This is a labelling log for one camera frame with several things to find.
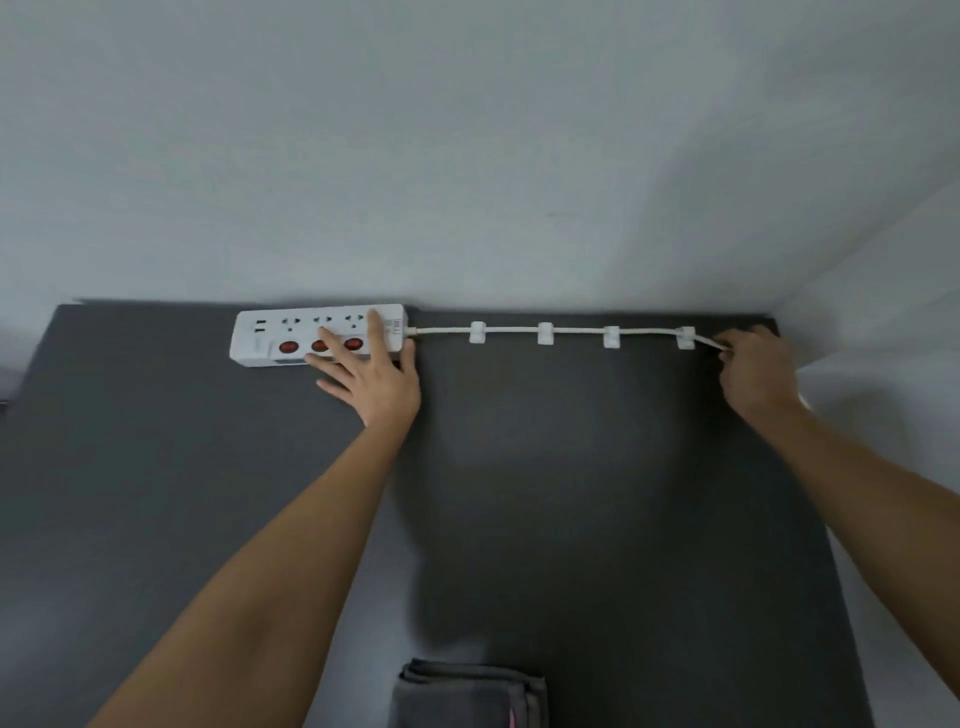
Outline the person's left hand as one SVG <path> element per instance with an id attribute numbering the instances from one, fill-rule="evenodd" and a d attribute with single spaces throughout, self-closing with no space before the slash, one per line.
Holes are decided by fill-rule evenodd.
<path id="1" fill-rule="evenodd" d="M 386 325 L 374 309 L 366 313 L 366 347 L 368 362 L 357 370 L 320 369 L 318 353 L 306 354 L 304 359 L 320 373 L 319 380 L 341 383 L 352 391 L 355 401 L 342 403 L 356 412 L 365 428 L 404 436 L 422 404 L 421 384 L 419 378 L 403 374 L 402 352 L 397 360 L 392 358 Z"/>

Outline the person's right hand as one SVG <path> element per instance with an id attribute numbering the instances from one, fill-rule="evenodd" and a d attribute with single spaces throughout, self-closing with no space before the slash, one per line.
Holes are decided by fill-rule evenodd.
<path id="1" fill-rule="evenodd" d="M 725 391 L 731 409 L 751 426 L 804 408 L 785 341 L 763 324 L 729 331 L 753 332 L 752 381 L 744 391 Z"/>

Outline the person's right forearm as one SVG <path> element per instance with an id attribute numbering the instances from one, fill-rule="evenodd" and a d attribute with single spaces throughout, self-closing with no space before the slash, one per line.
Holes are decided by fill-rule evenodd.
<path id="1" fill-rule="evenodd" d="M 795 474 L 866 584 L 960 700 L 960 493 L 831 428 L 798 399 L 734 410 Z"/>

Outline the white power strip red switches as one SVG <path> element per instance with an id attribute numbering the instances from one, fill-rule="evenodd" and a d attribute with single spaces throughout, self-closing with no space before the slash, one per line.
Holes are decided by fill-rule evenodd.
<path id="1" fill-rule="evenodd" d="M 318 331 L 325 328 L 357 358 L 370 356 L 368 322 L 374 310 L 383 323 L 387 351 L 398 358 L 409 316 L 400 303 L 246 310 L 235 319 L 229 358 L 247 368 L 306 364 L 306 355 L 331 360 Z"/>

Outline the person's left forearm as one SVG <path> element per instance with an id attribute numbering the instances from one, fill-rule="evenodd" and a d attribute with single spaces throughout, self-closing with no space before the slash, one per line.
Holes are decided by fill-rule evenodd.
<path id="1" fill-rule="evenodd" d="M 86 728 L 302 728 L 414 417 L 370 417 L 214 574 Z"/>

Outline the grey folded cloth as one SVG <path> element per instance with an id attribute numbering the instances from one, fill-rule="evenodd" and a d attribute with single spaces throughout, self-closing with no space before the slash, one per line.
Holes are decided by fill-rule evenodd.
<path id="1" fill-rule="evenodd" d="M 406 663 L 387 728 L 549 728 L 546 680 L 503 666 Z"/>

